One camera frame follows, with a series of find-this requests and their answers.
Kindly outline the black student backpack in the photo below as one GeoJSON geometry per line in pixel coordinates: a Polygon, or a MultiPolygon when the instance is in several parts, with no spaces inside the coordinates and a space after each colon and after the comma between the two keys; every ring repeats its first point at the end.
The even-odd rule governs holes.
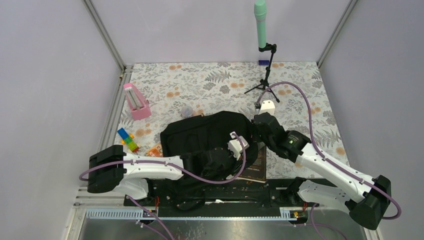
{"type": "MultiPolygon", "coordinates": [[[[232,111],[189,117],[168,124],[160,133],[163,155],[182,156],[184,168],[200,176],[200,154],[217,148],[229,150],[232,132],[243,136],[249,144],[246,150],[246,166],[249,167],[258,155],[258,133],[245,115],[232,111]]],[[[238,160],[229,175],[238,171],[241,165],[242,160],[238,160]]]]}

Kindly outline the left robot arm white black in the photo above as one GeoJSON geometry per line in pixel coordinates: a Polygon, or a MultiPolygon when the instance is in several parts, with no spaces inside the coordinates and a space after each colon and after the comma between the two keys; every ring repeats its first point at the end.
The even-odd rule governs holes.
{"type": "Polygon", "coordinates": [[[189,184],[227,183],[239,175],[245,161],[241,154],[221,147],[176,156],[152,157],[124,152],[123,146],[110,146],[89,158],[89,169],[80,175],[91,194],[118,192],[148,206],[155,200],[151,180],[189,184]]]}

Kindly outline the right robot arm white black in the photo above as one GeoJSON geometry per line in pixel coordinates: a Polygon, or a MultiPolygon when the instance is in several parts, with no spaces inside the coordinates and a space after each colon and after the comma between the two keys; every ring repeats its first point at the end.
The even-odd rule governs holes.
{"type": "Polygon", "coordinates": [[[316,172],[333,184],[320,185],[296,177],[294,185],[286,193],[291,205],[317,203],[348,214],[366,229],[378,228],[392,202],[392,183],[387,177],[372,177],[334,157],[325,157],[324,151],[309,137],[296,130],[285,130],[268,112],[255,115],[252,123],[271,151],[316,172]]]}

